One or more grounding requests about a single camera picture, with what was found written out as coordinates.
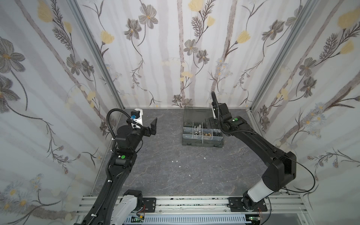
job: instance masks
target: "leaf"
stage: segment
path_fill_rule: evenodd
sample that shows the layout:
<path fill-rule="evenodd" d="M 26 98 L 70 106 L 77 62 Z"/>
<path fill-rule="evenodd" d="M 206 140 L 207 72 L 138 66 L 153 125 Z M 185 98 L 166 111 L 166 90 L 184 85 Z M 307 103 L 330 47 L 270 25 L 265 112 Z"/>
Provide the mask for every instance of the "leaf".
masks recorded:
<path fill-rule="evenodd" d="M 251 14 L 251 11 L 248 7 L 246 7 L 245 5 L 242 5 L 242 7 L 244 7 L 245 9 L 249 10 L 249 13 Z"/>
<path fill-rule="evenodd" d="M 195 31 L 195 37 L 200 36 L 202 30 L 202 21 L 199 19 L 199 17 L 193 17 L 191 19 L 191 25 L 193 26 L 193 29 Z"/>
<path fill-rule="evenodd" d="M 101 15 L 101 12 L 103 11 L 103 4 L 104 4 L 104 0 L 101 2 L 101 5 L 100 5 L 100 12 L 99 12 L 99 17 Z"/>
<path fill-rule="evenodd" d="M 103 57 L 104 56 L 104 53 L 109 50 L 109 48 L 105 49 L 102 53 L 101 53 L 101 56 Z"/>
<path fill-rule="evenodd" d="M 57 27 L 53 28 L 53 32 L 55 37 L 60 40 L 61 43 L 65 44 L 67 50 L 71 50 L 71 44 L 68 36 L 62 30 L 59 30 Z"/>
<path fill-rule="evenodd" d="M 257 11 L 265 2 L 261 3 L 261 4 L 256 8 L 256 10 L 255 10 L 250 16 L 254 15 L 254 14 L 256 13 L 256 11 Z"/>
<path fill-rule="evenodd" d="M 353 109 L 355 109 L 354 106 L 344 105 L 344 104 L 340 104 L 340 103 L 332 104 L 330 107 L 334 107 L 334 106 L 341 106 L 341 107 L 348 107 L 348 108 L 353 108 Z"/>
<path fill-rule="evenodd" d="M 326 39 L 324 50 L 320 53 L 319 58 L 324 60 L 331 56 L 338 46 L 337 41 L 338 35 L 336 33 L 332 33 L 330 37 Z"/>

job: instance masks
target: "gray flower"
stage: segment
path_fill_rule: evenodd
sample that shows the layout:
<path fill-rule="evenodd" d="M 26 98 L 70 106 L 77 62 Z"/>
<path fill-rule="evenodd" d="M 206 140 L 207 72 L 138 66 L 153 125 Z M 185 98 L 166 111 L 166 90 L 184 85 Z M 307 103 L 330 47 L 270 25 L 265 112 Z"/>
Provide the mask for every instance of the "gray flower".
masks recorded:
<path fill-rule="evenodd" d="M 174 100 L 172 102 L 181 102 L 182 97 L 180 95 L 174 95 Z"/>
<path fill-rule="evenodd" d="M 302 5 L 300 5 L 300 7 L 297 8 L 297 9 L 294 11 L 294 16 L 295 16 L 295 17 L 289 17 L 289 18 L 286 20 L 285 25 L 286 25 L 286 26 L 292 26 L 292 25 L 294 25 L 295 22 L 296 22 L 296 20 L 297 20 L 297 18 L 298 18 L 298 16 L 299 16 L 299 14 L 300 14 L 300 12 L 301 12 L 301 10 L 302 10 Z"/>
<path fill-rule="evenodd" d="M 312 96 L 311 89 L 315 88 L 317 80 L 314 80 L 314 78 L 309 77 L 308 79 L 304 80 L 304 87 L 300 89 L 300 91 L 305 91 L 304 98 L 307 98 L 309 96 Z"/>
<path fill-rule="evenodd" d="M 131 40 L 133 35 L 136 39 L 139 39 L 139 32 L 141 31 L 141 26 L 137 19 L 127 19 L 126 27 L 129 28 L 128 31 L 124 31 L 127 39 Z"/>
<path fill-rule="evenodd" d="M 262 118 L 261 125 L 264 127 L 264 130 L 266 130 L 267 126 L 270 125 L 269 118 L 267 118 L 267 117 Z"/>
<path fill-rule="evenodd" d="M 80 70 L 81 69 L 81 63 L 79 61 L 75 62 L 75 57 L 70 54 L 70 57 L 66 58 L 66 64 L 68 65 L 68 67 L 71 68 L 71 73 L 74 74 L 76 72 L 77 75 L 80 74 Z"/>
<path fill-rule="evenodd" d="M 284 21 L 275 20 L 275 22 L 270 26 L 270 30 L 262 33 L 262 40 L 265 41 L 268 37 L 271 40 L 275 39 L 277 33 L 282 32 L 284 29 Z"/>
<path fill-rule="evenodd" d="M 312 74 L 312 71 L 310 70 L 315 66 L 316 60 L 313 60 L 312 57 L 307 58 L 304 61 L 303 65 L 300 65 L 299 68 L 301 71 L 299 72 L 299 75 L 302 76 L 305 74 L 305 76 L 310 76 Z"/>
<path fill-rule="evenodd" d="M 144 25 L 148 24 L 148 27 L 153 29 L 153 23 L 158 23 L 158 20 L 155 18 L 156 10 L 154 7 L 152 5 L 148 5 L 148 7 L 146 7 L 144 3 L 141 3 L 140 11 L 143 13 L 143 15 L 139 16 L 139 22 Z"/>
<path fill-rule="evenodd" d="M 196 57 L 199 58 L 198 63 L 201 63 L 202 61 L 204 61 L 204 64 L 206 64 L 210 59 L 207 56 L 207 52 L 206 50 L 200 50 L 198 52 L 198 54 L 196 55 Z"/>
<path fill-rule="evenodd" d="M 15 94 L 10 88 L 13 82 L 3 75 L 0 75 L 0 113 L 8 112 L 8 101 L 17 101 L 19 96 Z"/>
<path fill-rule="evenodd" d="M 184 51 L 187 51 L 188 52 L 188 55 L 191 55 L 192 53 L 197 53 L 198 52 L 198 48 L 197 47 L 194 47 L 195 46 L 195 39 L 193 40 L 187 40 L 185 42 L 185 46 L 186 48 L 184 48 Z"/>
<path fill-rule="evenodd" d="M 106 129 L 108 128 L 108 126 L 106 125 L 105 122 L 101 122 L 100 124 L 100 130 L 103 132 L 103 136 L 105 136 L 106 134 Z"/>
<path fill-rule="evenodd" d="M 193 100 L 192 100 L 192 99 L 188 99 L 188 98 L 184 99 L 183 106 L 189 106 L 189 107 L 191 107 L 191 106 L 193 106 L 193 105 L 194 105 L 194 104 L 193 104 Z"/>
<path fill-rule="evenodd" d="M 0 72 L 8 73 L 11 67 L 18 72 L 24 72 L 25 67 L 19 63 L 24 61 L 25 57 L 14 52 L 14 46 L 11 42 L 0 37 Z"/>
<path fill-rule="evenodd" d="M 87 72 L 89 76 L 91 72 L 94 72 L 94 66 L 90 66 L 89 62 L 86 59 L 84 59 L 84 61 L 81 64 L 82 67 L 84 68 L 84 71 Z"/>
<path fill-rule="evenodd" d="M 267 107 L 263 105 L 262 108 L 260 108 L 260 114 L 265 115 L 266 113 L 267 113 Z"/>

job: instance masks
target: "cable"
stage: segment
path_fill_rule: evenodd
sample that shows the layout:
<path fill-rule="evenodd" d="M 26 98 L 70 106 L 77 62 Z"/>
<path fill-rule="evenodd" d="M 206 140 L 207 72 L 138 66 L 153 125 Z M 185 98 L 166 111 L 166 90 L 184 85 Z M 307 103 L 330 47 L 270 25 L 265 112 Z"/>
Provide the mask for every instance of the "cable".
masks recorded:
<path fill-rule="evenodd" d="M 311 191 L 311 190 L 315 187 L 315 177 L 314 177 L 314 174 L 313 174 L 308 168 L 306 168 L 303 164 L 301 164 L 301 163 L 299 163 L 299 162 L 297 162 L 297 161 L 295 161 L 295 160 L 293 160 L 293 159 L 290 159 L 287 155 L 285 155 L 285 157 L 287 157 L 287 158 L 288 158 L 289 160 L 291 160 L 291 161 L 296 162 L 296 163 L 299 164 L 300 166 L 304 167 L 307 171 L 309 171 L 309 173 L 311 173 L 311 175 L 312 175 L 312 178 L 314 179 L 314 184 L 313 184 L 313 186 L 312 186 L 309 190 L 301 191 L 301 192 L 289 190 L 289 189 L 286 189 L 286 188 L 282 188 L 282 189 L 288 190 L 288 191 L 291 191 L 291 192 L 296 192 L 296 193 L 305 193 L 305 192 Z"/>
<path fill-rule="evenodd" d="M 216 95 L 215 95 L 214 91 L 211 92 L 211 96 L 212 96 L 212 100 L 215 102 L 216 107 L 217 107 L 217 117 L 216 117 L 216 119 L 217 119 L 217 122 L 219 123 L 219 128 L 220 128 L 221 132 L 223 132 L 224 134 L 233 134 L 233 133 L 236 133 L 236 132 L 249 132 L 249 133 L 253 133 L 253 134 L 258 134 L 256 132 L 253 132 L 253 131 L 250 131 L 250 130 L 235 130 L 235 131 L 230 131 L 230 132 L 224 131 L 224 129 L 222 127 L 222 124 L 220 122 L 220 107 L 219 107 L 219 103 L 217 102 Z"/>
<path fill-rule="evenodd" d="M 115 138 L 115 133 L 114 133 L 114 131 L 113 131 L 113 129 L 111 128 L 111 125 L 110 125 L 110 114 L 113 113 L 113 112 L 115 112 L 115 111 L 118 111 L 118 112 L 123 113 L 124 115 L 126 115 L 127 118 L 129 118 L 129 119 L 132 121 L 132 119 L 131 119 L 131 117 L 129 116 L 129 114 L 127 114 L 124 110 L 122 110 L 122 109 L 117 109 L 117 108 L 111 109 L 111 110 L 108 112 L 108 114 L 106 115 L 106 124 L 108 125 L 108 129 L 109 129 L 109 131 L 110 131 L 110 133 L 111 133 L 111 136 L 112 136 L 113 138 Z"/>
<path fill-rule="evenodd" d="M 268 220 L 268 219 L 270 218 L 270 216 L 271 216 L 271 202 L 270 202 L 269 196 L 267 197 L 267 199 L 269 199 L 269 203 L 270 203 L 270 214 L 269 214 L 268 218 L 267 218 L 261 225 L 263 225 L 264 223 L 266 223 L 267 220 Z"/>
<path fill-rule="evenodd" d="M 136 153 L 138 153 L 140 151 L 140 149 L 143 147 L 144 141 L 141 139 L 141 146 L 140 148 L 136 151 Z"/>

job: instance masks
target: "black cable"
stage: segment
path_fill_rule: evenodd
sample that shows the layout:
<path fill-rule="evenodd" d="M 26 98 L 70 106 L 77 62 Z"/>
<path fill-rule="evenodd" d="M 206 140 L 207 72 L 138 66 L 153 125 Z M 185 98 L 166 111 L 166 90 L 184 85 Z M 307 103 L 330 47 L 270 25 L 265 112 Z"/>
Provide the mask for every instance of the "black cable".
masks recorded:
<path fill-rule="evenodd" d="M 267 220 L 268 220 L 268 219 L 270 218 L 270 216 L 271 216 L 271 202 L 270 202 L 269 196 L 267 197 L 267 199 L 269 199 L 269 203 L 270 203 L 270 214 L 269 214 L 268 218 L 267 218 L 261 225 L 263 225 L 264 223 L 266 223 Z"/>
<path fill-rule="evenodd" d="M 111 125 L 110 125 L 110 114 L 113 113 L 113 112 L 115 112 L 115 111 L 118 111 L 118 112 L 123 113 L 124 115 L 126 115 L 127 118 L 129 118 L 129 119 L 132 121 L 132 119 L 131 119 L 131 117 L 129 116 L 129 114 L 127 114 L 124 110 L 122 110 L 122 109 L 117 109 L 117 108 L 111 109 L 111 110 L 108 112 L 108 114 L 106 115 L 106 124 L 108 125 L 108 129 L 109 129 L 109 131 L 110 131 L 110 133 L 111 133 L 111 136 L 112 136 L 113 138 L 115 138 L 115 133 L 114 133 L 114 131 L 113 131 L 113 129 L 111 128 Z"/>
<path fill-rule="evenodd" d="M 138 153 L 140 151 L 140 149 L 143 147 L 144 141 L 141 139 L 141 146 L 140 148 L 136 151 L 136 153 Z"/>
<path fill-rule="evenodd" d="M 305 192 L 311 191 L 311 190 L 315 187 L 315 176 L 314 176 L 314 174 L 313 174 L 308 168 L 306 168 L 303 164 L 301 164 L 301 163 L 299 163 L 299 162 L 297 162 L 297 161 L 295 161 L 295 160 L 293 160 L 293 159 L 290 159 L 289 157 L 287 157 L 287 158 L 288 158 L 289 160 L 291 160 L 291 161 L 296 162 L 296 163 L 299 164 L 300 166 L 304 167 L 307 171 L 309 171 L 309 173 L 311 173 L 311 175 L 312 175 L 312 178 L 314 179 L 314 184 L 313 184 L 313 186 L 312 186 L 309 190 L 301 191 L 301 192 L 289 190 L 289 189 L 286 189 L 286 188 L 282 188 L 282 189 L 288 190 L 288 191 L 291 191 L 291 192 L 296 192 L 296 193 L 305 193 Z"/>

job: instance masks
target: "yellow flower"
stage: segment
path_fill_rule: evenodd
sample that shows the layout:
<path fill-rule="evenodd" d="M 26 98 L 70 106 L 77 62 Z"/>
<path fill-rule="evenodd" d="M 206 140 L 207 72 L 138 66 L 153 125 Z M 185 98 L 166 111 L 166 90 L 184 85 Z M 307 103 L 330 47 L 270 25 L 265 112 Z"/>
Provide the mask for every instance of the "yellow flower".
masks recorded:
<path fill-rule="evenodd" d="M 53 14 L 50 8 L 44 1 L 38 0 L 38 2 L 39 2 L 39 6 L 37 7 L 37 16 L 39 17 L 40 20 L 46 23 L 51 22 L 53 20 Z"/>
<path fill-rule="evenodd" d="M 338 25 L 342 29 L 349 28 L 359 18 L 359 16 L 360 16 L 360 8 L 345 13 L 339 17 Z"/>
<path fill-rule="evenodd" d="M 24 206 L 24 205 L 26 205 L 26 200 L 22 200 L 22 201 L 20 202 L 20 206 Z"/>
<path fill-rule="evenodd" d="M 341 48 L 341 54 L 347 54 L 354 50 L 354 43 L 352 40 L 347 41 L 347 43 Z"/>
<path fill-rule="evenodd" d="M 238 39 L 236 39 L 236 42 L 239 44 L 245 43 L 250 39 L 250 35 L 247 31 L 243 31 L 238 36 Z"/>
<path fill-rule="evenodd" d="M 68 103 L 69 103 L 69 104 L 73 104 L 73 103 L 74 103 L 74 99 L 68 98 Z"/>
<path fill-rule="evenodd" d="M 89 92 L 89 93 L 87 94 L 87 100 L 90 101 L 90 100 L 92 100 L 93 98 L 95 98 L 95 96 L 96 96 L 96 92 L 91 91 L 91 92 Z"/>
<path fill-rule="evenodd" d="M 288 91 L 285 88 L 281 89 L 281 95 L 285 101 L 288 100 Z"/>
<path fill-rule="evenodd" d="M 192 0 L 189 3 L 189 8 L 191 11 L 198 12 L 202 9 L 203 4 L 204 0 Z"/>
<path fill-rule="evenodd" d="M 213 17 L 209 16 L 207 19 L 207 26 L 208 27 L 212 26 L 212 25 L 214 25 L 214 23 L 215 23 L 215 19 Z"/>
<path fill-rule="evenodd" d="M 109 34 L 106 31 L 102 31 L 101 32 L 101 40 L 105 43 L 105 44 L 110 44 L 113 42 L 114 40 L 114 36 L 112 36 L 111 34 Z"/>
<path fill-rule="evenodd" d="M 64 26 L 65 26 L 65 29 L 71 33 L 72 32 L 72 27 L 71 27 L 71 24 L 69 22 L 64 22 Z"/>
<path fill-rule="evenodd" d="M 189 73 L 187 71 L 182 72 L 181 75 L 188 78 L 192 78 L 194 76 L 192 73 Z"/>

